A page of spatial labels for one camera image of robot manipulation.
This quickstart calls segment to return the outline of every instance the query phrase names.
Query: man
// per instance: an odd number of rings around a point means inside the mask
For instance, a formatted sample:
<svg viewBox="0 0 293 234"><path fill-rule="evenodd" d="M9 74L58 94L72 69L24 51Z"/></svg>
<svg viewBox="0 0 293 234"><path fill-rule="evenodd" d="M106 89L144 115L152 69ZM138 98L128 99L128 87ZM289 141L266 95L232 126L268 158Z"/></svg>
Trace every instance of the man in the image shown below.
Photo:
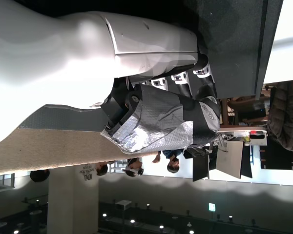
<svg viewBox="0 0 293 234"><path fill-rule="evenodd" d="M98 162L96 163L95 167L96 167L96 171L97 171L97 176L104 176L107 171L108 171L108 164L112 164L115 161L109 161L109 162Z"/></svg>
<svg viewBox="0 0 293 234"><path fill-rule="evenodd" d="M43 182L46 179L48 179L49 175L50 175L50 171L48 169L30 172L30 178L34 182Z"/></svg>
<svg viewBox="0 0 293 234"><path fill-rule="evenodd" d="M128 159L128 164L124 170L127 176L136 177L137 175L141 176L144 169L142 169L142 162L139 161L139 158Z"/></svg>
<svg viewBox="0 0 293 234"><path fill-rule="evenodd" d="M163 154L169 159L167 170L171 173L177 173L179 171L179 159L178 156L183 154L183 149L180 150L164 150ZM161 160L161 151L157 153L156 158L152 161L158 163Z"/></svg>

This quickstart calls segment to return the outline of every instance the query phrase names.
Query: wall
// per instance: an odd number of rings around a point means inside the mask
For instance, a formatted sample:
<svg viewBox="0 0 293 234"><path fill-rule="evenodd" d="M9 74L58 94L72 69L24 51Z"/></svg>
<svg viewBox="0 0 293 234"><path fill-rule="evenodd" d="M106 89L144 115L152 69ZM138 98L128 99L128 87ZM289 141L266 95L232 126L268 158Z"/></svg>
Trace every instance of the wall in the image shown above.
<svg viewBox="0 0 293 234"><path fill-rule="evenodd" d="M94 168L94 164L86 164L51 170L48 234L98 231L99 186Z"/></svg>
<svg viewBox="0 0 293 234"><path fill-rule="evenodd" d="M0 218L27 210L28 205L21 202L25 197L33 198L48 194L48 179L35 183L29 176L19 177L15 178L15 187L0 192Z"/></svg>
<svg viewBox="0 0 293 234"><path fill-rule="evenodd" d="M293 0L283 1L264 84L287 80L293 80Z"/></svg>
<svg viewBox="0 0 293 234"><path fill-rule="evenodd" d="M124 174L108 174L99 179L99 200L127 199L145 208L164 207L174 214L190 214L195 217L211 217L208 203L216 204L216 213L227 221L232 215L235 223L273 230L293 232L293 186L256 183L225 182L140 176L130 178Z"/></svg>

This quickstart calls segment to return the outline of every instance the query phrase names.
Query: white panel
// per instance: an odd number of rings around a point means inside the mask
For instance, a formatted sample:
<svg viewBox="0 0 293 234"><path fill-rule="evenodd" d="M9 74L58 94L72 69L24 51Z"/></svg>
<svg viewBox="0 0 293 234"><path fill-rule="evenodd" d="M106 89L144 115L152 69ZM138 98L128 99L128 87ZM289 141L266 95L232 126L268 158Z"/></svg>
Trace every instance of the white panel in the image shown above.
<svg viewBox="0 0 293 234"><path fill-rule="evenodd" d="M195 64L197 53L144 53L116 55L117 77L141 74L153 77L174 67Z"/></svg>
<svg viewBox="0 0 293 234"><path fill-rule="evenodd" d="M107 22L115 53L197 52L196 35L171 24L113 13L99 13Z"/></svg>

